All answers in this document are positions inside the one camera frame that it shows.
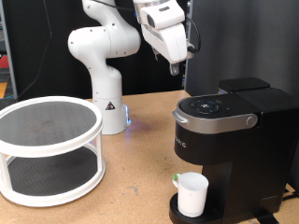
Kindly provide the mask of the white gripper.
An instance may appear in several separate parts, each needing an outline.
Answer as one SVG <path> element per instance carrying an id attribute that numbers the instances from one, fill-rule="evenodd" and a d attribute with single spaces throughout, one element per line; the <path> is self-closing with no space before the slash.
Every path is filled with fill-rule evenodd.
<path id="1" fill-rule="evenodd" d="M 144 39 L 152 46 L 155 60 L 159 62 L 159 55 L 162 54 L 171 64 L 170 74 L 179 74 L 179 62 L 187 58 L 187 40 L 184 26 L 179 23 L 170 27 L 157 30 L 142 25 Z"/>

